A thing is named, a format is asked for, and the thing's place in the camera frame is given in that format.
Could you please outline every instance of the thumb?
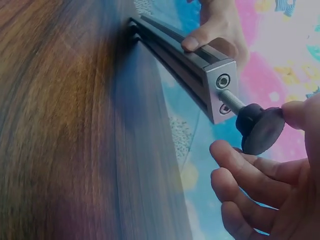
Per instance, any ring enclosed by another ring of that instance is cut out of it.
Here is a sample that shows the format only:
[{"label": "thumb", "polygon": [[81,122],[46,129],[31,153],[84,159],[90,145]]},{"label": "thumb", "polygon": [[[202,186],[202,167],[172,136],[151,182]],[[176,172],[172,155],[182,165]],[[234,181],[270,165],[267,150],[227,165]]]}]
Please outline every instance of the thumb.
[{"label": "thumb", "polygon": [[220,37],[221,24],[213,18],[191,32],[181,43],[182,48],[187,52],[193,52],[203,45],[209,44],[212,40]]},{"label": "thumb", "polygon": [[290,126],[305,131],[305,149],[310,169],[320,186],[320,94],[304,102],[288,102],[282,109],[284,119]]}]

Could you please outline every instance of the bolt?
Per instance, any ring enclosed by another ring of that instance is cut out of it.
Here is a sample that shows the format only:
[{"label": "bolt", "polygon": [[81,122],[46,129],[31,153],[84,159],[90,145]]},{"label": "bolt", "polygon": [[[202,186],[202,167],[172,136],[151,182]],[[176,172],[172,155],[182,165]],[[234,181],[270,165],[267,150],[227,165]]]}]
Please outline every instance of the bolt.
[{"label": "bolt", "polygon": [[230,76],[227,74],[220,75],[216,80],[216,86],[219,89],[225,89],[230,84]]},{"label": "bolt", "polygon": [[221,91],[219,94],[219,99],[224,103],[220,108],[221,114],[223,114],[221,111],[223,106],[227,106],[235,115],[238,115],[239,111],[246,106],[235,95],[233,95],[229,90]]},{"label": "bolt", "polygon": [[221,105],[219,111],[220,111],[220,113],[221,113],[222,115],[226,115],[226,114],[228,114],[228,113],[231,112],[230,108],[227,107],[225,104],[222,104],[222,105]]}]

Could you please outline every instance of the black plastic knob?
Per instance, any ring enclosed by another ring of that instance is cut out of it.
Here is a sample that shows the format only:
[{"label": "black plastic knob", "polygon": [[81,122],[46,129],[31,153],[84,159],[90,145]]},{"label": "black plastic knob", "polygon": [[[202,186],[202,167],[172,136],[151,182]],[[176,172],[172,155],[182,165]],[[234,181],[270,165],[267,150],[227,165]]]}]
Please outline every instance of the black plastic knob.
[{"label": "black plastic knob", "polygon": [[253,103],[240,109],[235,126],[242,134],[242,151],[260,155],[277,141],[285,127],[285,120],[281,108],[263,109]]}]

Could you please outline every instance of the clamping knob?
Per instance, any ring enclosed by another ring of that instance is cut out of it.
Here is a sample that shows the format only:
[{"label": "clamping knob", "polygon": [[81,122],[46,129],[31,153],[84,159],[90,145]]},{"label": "clamping knob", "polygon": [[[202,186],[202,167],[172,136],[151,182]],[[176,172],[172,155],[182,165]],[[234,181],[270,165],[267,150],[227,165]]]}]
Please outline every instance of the clamping knob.
[{"label": "clamping knob", "polygon": [[281,108],[263,109],[256,103],[246,106],[229,90],[221,91],[219,99],[237,115],[235,126],[242,134],[245,154],[260,155],[277,141],[285,126]]}]

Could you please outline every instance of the wood grain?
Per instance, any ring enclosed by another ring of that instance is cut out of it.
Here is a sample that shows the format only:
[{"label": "wood grain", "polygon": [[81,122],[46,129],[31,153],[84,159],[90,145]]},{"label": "wood grain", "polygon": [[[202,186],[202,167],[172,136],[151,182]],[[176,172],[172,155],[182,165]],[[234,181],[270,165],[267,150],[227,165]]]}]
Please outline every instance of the wood grain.
[{"label": "wood grain", "polygon": [[0,1],[1,240],[191,239],[134,14],[131,0]]}]

